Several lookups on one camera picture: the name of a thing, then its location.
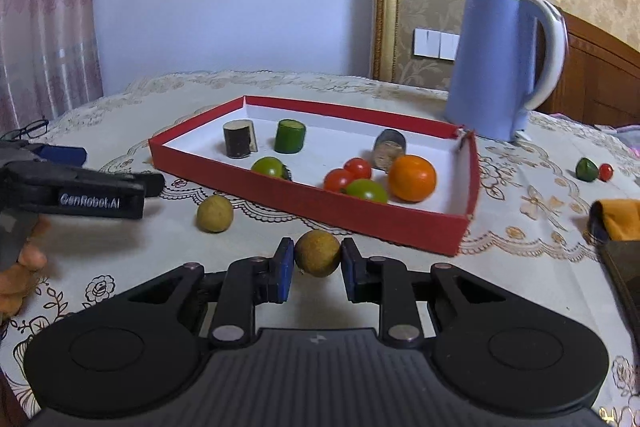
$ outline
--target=hand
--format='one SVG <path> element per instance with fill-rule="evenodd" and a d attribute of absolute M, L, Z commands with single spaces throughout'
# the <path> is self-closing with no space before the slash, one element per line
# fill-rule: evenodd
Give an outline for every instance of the hand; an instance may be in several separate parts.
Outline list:
<path fill-rule="evenodd" d="M 49 221 L 41 217 L 31 232 L 37 237 L 49 230 Z M 47 257 L 30 241 L 22 248 L 18 262 L 0 272 L 0 313 L 12 317 L 22 306 L 22 300 L 33 290 L 35 273 L 45 267 Z"/>

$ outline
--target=silver screw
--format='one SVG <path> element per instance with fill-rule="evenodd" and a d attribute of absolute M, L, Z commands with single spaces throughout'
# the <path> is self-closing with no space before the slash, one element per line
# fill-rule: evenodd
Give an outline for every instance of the silver screw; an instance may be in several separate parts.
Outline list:
<path fill-rule="evenodd" d="M 409 324 L 396 324 L 389 328 L 389 336 L 397 341 L 411 342 L 420 336 L 420 330 Z"/>
<path fill-rule="evenodd" d="M 233 324 L 218 326 L 212 332 L 213 337 L 221 342 L 239 341 L 244 336 L 244 330 Z"/>

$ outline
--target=red box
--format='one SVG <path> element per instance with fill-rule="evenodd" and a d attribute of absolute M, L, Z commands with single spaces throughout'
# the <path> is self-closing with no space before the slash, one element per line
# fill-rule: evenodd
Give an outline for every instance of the red box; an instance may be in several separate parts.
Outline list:
<path fill-rule="evenodd" d="M 222 124 L 254 121 L 258 152 L 242 160 L 224 154 Z M 305 146 L 295 155 L 273 152 L 277 121 L 307 126 Z M 324 175 L 354 156 L 364 156 L 385 128 L 401 131 L 407 154 L 431 161 L 438 187 L 425 202 L 376 203 L 322 190 Z M 182 122 L 149 140 L 154 166 L 180 178 L 334 227 L 392 243 L 457 254 L 472 219 L 480 185 L 476 138 L 457 126 L 412 116 L 331 103 L 244 96 Z M 263 156 L 276 156 L 293 182 L 250 170 Z M 384 173 L 373 179 L 385 183 Z"/>

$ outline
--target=blue kettle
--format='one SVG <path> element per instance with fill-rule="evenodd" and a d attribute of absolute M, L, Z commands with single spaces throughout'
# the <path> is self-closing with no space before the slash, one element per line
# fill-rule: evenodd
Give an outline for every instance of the blue kettle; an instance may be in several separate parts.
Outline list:
<path fill-rule="evenodd" d="M 536 80 L 537 21 L 546 49 Z M 445 118 L 478 136 L 515 140 L 558 84 L 567 46 L 564 17 L 548 1 L 465 0 Z"/>

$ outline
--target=eyeglasses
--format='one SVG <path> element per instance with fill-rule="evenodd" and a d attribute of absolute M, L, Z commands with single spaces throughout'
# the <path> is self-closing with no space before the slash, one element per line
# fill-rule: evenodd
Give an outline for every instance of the eyeglasses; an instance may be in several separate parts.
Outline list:
<path fill-rule="evenodd" d="M 31 122 L 30 124 L 25 125 L 20 129 L 14 129 L 12 131 L 4 133 L 0 136 L 0 140 L 21 140 L 23 137 L 27 138 L 39 138 L 47 133 L 49 130 L 49 120 L 46 118 L 42 118 L 41 120 L 36 120 Z"/>

